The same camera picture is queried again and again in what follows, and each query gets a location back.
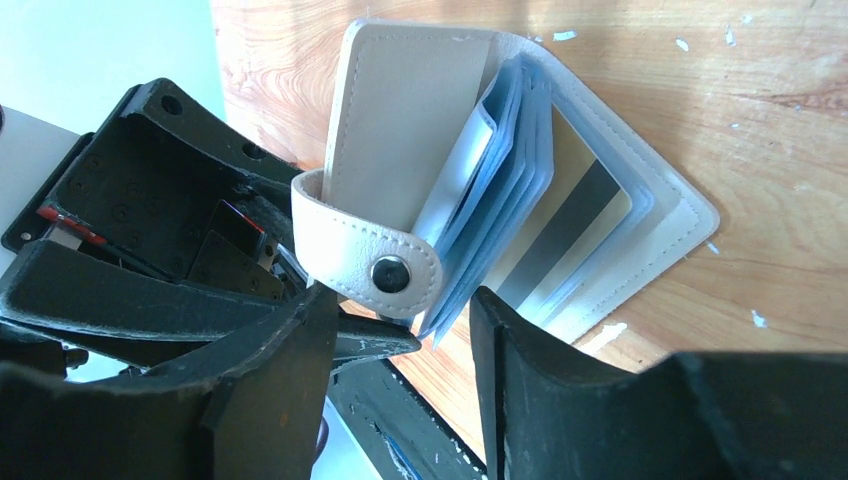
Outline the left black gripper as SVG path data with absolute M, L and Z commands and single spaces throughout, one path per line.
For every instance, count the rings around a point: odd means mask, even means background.
M 283 291 L 297 291 L 296 172 L 165 78 L 132 87 L 84 135 L 3 108 L 2 321 L 105 352 L 119 341 L 216 341 L 303 306 L 320 286 L 273 300 L 169 283 L 35 241 L 62 223 L 92 253 L 144 274 L 256 291 L 254 281 L 225 275 L 232 254 L 237 266 L 258 264 Z

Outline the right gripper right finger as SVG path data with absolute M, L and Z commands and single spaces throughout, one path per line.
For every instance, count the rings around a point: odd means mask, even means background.
M 492 479 L 843 479 L 843 353 L 678 352 L 632 373 L 470 303 Z

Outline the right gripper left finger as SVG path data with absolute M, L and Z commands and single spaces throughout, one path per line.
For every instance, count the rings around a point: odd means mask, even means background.
M 314 285 L 141 376 L 1 367 L 5 479 L 306 479 L 338 329 Z

